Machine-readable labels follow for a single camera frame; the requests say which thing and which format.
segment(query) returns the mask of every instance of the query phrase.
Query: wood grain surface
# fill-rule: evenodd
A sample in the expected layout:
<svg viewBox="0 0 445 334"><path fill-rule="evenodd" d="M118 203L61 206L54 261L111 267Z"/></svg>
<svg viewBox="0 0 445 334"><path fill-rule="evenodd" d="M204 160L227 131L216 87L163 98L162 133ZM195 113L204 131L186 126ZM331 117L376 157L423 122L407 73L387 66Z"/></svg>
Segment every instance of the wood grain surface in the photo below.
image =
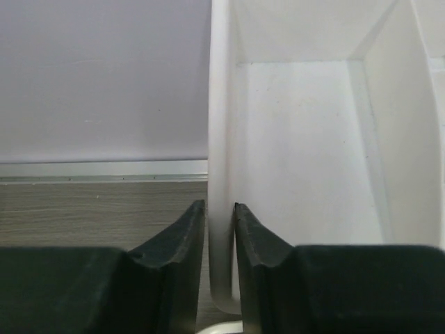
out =
<svg viewBox="0 0 445 334"><path fill-rule="evenodd" d="M206 182L0 185L0 246L117 246L150 239L197 199ZM219 311L209 290L207 234L197 331L240 319Z"/></svg>

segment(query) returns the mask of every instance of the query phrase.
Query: white plastic divider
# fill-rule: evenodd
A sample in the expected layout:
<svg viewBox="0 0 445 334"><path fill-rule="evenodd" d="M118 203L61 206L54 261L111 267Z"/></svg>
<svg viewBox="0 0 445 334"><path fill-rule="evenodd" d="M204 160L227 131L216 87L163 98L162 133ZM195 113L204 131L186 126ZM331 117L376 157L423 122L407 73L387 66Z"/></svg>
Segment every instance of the white plastic divider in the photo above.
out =
<svg viewBox="0 0 445 334"><path fill-rule="evenodd" d="M426 50L430 57L430 71L437 98L442 135L442 154L445 154L445 1L415 0L414 4ZM441 247L445 248L445 229L443 228L441 240Z"/></svg>
<svg viewBox="0 0 445 334"><path fill-rule="evenodd" d="M410 0L213 1L208 208L219 308L239 312L235 202L291 244L441 245L439 86L423 39Z"/></svg>

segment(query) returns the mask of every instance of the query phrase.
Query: white plastic compartment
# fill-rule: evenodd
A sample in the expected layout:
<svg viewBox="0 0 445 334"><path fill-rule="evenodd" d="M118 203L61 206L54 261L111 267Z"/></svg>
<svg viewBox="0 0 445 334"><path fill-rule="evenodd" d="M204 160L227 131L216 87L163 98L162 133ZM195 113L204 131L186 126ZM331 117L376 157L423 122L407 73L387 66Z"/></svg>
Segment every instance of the white plastic compartment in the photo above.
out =
<svg viewBox="0 0 445 334"><path fill-rule="evenodd" d="M232 298L235 202L292 244L441 245L429 60L410 0L213 0L212 294Z"/></svg>

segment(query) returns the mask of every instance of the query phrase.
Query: metal strip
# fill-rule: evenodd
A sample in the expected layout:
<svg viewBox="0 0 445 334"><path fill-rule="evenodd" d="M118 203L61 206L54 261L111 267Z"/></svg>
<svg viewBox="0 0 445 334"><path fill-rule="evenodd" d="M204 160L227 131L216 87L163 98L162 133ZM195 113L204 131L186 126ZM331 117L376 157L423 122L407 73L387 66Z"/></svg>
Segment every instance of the metal strip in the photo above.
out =
<svg viewBox="0 0 445 334"><path fill-rule="evenodd" d="M0 164L0 184L207 179L207 160Z"/></svg>

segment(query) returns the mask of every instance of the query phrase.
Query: gray wall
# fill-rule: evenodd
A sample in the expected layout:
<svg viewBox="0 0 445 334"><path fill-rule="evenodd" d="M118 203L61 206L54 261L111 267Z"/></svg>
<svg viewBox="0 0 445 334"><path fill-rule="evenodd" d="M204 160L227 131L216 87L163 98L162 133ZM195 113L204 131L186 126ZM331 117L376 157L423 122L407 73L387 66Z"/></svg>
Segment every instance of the gray wall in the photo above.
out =
<svg viewBox="0 0 445 334"><path fill-rule="evenodd" d="M205 159L210 0L0 0L0 163Z"/></svg>

